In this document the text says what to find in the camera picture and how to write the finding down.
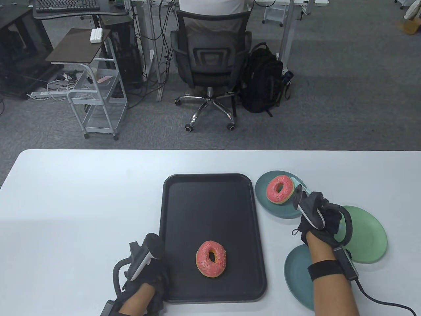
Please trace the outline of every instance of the backpack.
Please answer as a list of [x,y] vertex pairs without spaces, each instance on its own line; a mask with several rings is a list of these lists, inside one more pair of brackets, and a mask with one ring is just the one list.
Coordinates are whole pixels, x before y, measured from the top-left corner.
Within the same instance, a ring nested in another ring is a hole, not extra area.
[[282,61],[277,60],[266,43],[259,43],[252,48],[238,87],[241,103],[247,111],[267,112],[273,116],[269,109],[279,106],[284,89],[287,87],[286,93],[294,76],[289,71],[284,76],[282,70]]

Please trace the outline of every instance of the donut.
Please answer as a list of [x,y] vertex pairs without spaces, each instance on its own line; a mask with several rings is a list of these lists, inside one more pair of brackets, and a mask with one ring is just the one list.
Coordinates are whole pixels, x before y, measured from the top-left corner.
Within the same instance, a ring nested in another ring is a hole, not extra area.
[[[215,262],[209,258],[211,252],[215,256]],[[226,267],[224,247],[212,240],[205,241],[196,252],[196,266],[208,278],[220,276]]]
[[266,189],[266,197],[269,201],[275,204],[285,203],[293,193],[294,183],[290,177],[285,175],[277,176],[275,179],[269,182],[269,185]]

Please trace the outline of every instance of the black wristband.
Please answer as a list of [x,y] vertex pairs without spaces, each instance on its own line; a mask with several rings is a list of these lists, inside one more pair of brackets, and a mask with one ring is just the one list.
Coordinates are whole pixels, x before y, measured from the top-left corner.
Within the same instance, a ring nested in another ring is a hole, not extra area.
[[322,276],[344,273],[338,260],[319,261],[309,266],[308,270],[312,281]]

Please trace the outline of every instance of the keyboard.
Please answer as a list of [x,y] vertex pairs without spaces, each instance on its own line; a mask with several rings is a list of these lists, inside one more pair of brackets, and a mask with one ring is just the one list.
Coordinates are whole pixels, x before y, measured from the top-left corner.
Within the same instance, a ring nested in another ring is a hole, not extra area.
[[35,0],[35,10],[43,12],[82,12],[97,11],[96,0]]

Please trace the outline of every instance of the hand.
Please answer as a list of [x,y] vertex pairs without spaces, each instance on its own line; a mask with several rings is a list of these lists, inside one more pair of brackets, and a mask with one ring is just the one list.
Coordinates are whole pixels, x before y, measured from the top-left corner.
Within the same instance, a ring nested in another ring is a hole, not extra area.
[[339,223],[341,222],[342,214],[336,210],[325,207],[319,210],[325,220],[325,228],[323,230],[315,229],[305,218],[301,215],[301,223],[297,230],[301,232],[301,240],[308,245],[307,233],[311,232],[313,235],[328,243],[331,246],[335,246],[339,243],[334,239],[334,235],[338,233]]

